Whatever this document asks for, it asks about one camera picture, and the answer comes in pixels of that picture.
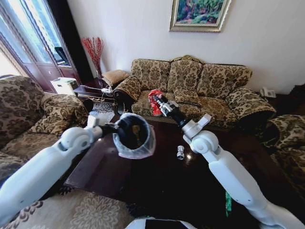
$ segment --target wooden coffee table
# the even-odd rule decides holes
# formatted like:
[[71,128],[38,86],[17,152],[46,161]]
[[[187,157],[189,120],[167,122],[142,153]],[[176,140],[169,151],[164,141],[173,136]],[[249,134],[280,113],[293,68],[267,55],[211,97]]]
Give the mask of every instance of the wooden coffee table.
[[[225,190],[210,172],[203,156],[194,154],[184,142],[177,125],[148,123],[156,133],[157,147],[153,156],[142,160],[119,157],[112,135],[108,135],[91,147],[65,185],[135,203],[144,207],[149,215],[180,219],[197,227],[257,228],[257,221],[246,208],[234,201],[231,215],[225,215]],[[248,169],[270,201],[305,220],[301,200],[253,136],[213,132],[220,145]],[[184,160],[176,157],[179,145],[185,148]]]

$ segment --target patterned rug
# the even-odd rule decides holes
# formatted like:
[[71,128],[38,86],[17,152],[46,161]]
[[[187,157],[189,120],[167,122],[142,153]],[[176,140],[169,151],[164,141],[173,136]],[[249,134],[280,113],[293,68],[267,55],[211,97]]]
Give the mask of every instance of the patterned rug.
[[[114,116],[106,103],[95,103],[90,114],[107,122]],[[123,229],[133,219],[124,202],[66,187],[24,208],[1,229]]]

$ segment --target white wall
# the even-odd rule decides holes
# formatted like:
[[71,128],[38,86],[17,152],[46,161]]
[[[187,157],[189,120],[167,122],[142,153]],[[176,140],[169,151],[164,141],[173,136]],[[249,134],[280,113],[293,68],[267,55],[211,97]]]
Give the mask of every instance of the white wall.
[[287,94],[305,83],[305,0],[233,0],[221,33],[169,32],[172,0],[68,0],[81,37],[105,41],[104,71],[185,54],[254,71],[248,86]]

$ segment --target silver canister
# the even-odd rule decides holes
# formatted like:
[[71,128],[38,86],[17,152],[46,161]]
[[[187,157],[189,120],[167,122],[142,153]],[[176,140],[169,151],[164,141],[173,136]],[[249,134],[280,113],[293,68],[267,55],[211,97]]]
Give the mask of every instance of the silver canister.
[[183,146],[178,146],[178,153],[177,153],[177,158],[179,160],[183,160],[184,159],[184,147]]

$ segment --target robotic hand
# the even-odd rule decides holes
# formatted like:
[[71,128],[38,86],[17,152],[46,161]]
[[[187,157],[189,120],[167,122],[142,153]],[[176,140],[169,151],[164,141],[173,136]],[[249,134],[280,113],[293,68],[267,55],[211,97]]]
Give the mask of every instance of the robotic hand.
[[193,152],[204,156],[210,171],[229,195],[262,222],[261,228],[305,229],[305,225],[290,211],[272,204],[264,197],[250,173],[230,152],[220,147],[215,134],[202,130],[210,121],[210,115],[206,114],[196,123],[180,112],[177,103],[168,101],[162,94],[152,97],[162,114],[177,122],[184,133],[183,139]]

